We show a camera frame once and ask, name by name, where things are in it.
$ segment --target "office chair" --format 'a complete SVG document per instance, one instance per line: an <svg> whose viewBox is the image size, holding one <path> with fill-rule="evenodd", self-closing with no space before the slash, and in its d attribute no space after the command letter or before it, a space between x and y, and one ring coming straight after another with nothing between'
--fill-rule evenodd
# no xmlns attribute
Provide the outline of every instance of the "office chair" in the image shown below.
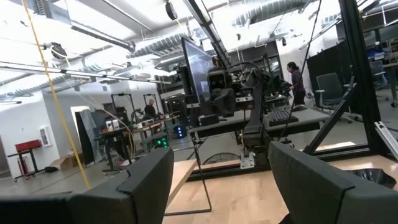
<svg viewBox="0 0 398 224"><path fill-rule="evenodd" d="M377 91L377 90L389 88L388 81L384 77L384 74L386 72L383 71L383 62L382 61L371 62L370 66L371 66L372 75L374 75L374 79L375 79L375 81L374 81L375 90ZM377 76L379 76L379 75L381 76L381 80L377 80ZM389 97L387 95L376 94L376 96L379 98L384 98L387 101L389 99Z"/></svg>
<svg viewBox="0 0 398 224"><path fill-rule="evenodd" d="M336 73L329 73L325 75L320 75L317 77L319 90L316 93L320 94L319 105L321 106L321 112L324 108L329 110L336 110L336 107L343 101L344 90L341 86L340 80ZM349 124L353 122L350 118L351 114L344 112L341 119L345 119Z"/></svg>

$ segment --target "monitor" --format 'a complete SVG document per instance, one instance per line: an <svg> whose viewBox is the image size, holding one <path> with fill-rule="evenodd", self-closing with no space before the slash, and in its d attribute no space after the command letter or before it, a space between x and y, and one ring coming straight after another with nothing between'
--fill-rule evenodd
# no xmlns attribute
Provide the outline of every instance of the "monitor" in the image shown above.
<svg viewBox="0 0 398 224"><path fill-rule="evenodd" d="M213 59L202 48L193 42L182 38L182 47L185 61L187 62L188 74L192 79L193 93L196 93L198 102L210 99L210 87L208 74L214 68Z"/></svg>

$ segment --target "woman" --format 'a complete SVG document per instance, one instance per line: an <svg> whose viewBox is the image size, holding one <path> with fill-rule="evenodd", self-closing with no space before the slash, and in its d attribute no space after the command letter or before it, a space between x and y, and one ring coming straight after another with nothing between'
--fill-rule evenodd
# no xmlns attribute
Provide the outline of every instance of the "woman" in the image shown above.
<svg viewBox="0 0 398 224"><path fill-rule="evenodd" d="M303 85L303 79L300 79L301 72L296 63L289 62L287 64L287 71L292 74L292 86L290 89L293 91L294 94L294 105L304 105L304 98L305 98L305 88Z"/></svg>

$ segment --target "keyboard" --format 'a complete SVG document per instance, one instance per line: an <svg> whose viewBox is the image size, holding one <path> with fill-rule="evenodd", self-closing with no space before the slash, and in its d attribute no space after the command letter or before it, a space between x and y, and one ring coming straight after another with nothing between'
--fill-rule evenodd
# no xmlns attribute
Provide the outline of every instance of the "keyboard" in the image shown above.
<svg viewBox="0 0 398 224"><path fill-rule="evenodd" d="M288 121L289 123L297 122L299 121L298 118L295 116L291 116L289 118L289 111L286 110L274 110L268 113L268 119L269 119L269 126L276 126L280 124L286 124Z"/></svg>

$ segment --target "person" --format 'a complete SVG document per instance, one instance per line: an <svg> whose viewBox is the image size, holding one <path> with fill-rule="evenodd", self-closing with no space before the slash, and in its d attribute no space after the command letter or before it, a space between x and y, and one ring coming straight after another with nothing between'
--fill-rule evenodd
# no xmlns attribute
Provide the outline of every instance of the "person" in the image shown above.
<svg viewBox="0 0 398 224"><path fill-rule="evenodd" d="M150 116L151 118L155 118L156 117L156 111L154 108L154 103L155 100L154 99L150 99L148 105L144 108L145 114Z"/></svg>
<svg viewBox="0 0 398 224"><path fill-rule="evenodd" d="M303 85L303 79L301 77L301 72L296 63L289 62L287 64L287 71L292 74L292 86L290 89L294 94L294 105L304 105L305 98L305 88Z"/></svg>

